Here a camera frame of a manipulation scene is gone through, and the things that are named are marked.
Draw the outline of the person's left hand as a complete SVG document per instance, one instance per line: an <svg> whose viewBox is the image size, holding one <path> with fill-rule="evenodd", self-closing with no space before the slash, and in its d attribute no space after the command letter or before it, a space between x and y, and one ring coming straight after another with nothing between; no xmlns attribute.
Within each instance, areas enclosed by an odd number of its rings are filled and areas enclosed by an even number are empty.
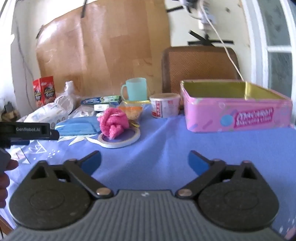
<svg viewBox="0 0 296 241"><path fill-rule="evenodd" d="M8 162L8 165L6 167L6 171L14 170L19 166L18 161L16 160L10 160ZM0 178L0 207L5 208L6 206L6 199L8 197L8 191L7 188L10 185L10 178L9 176L4 172L1 174Z"/></svg>

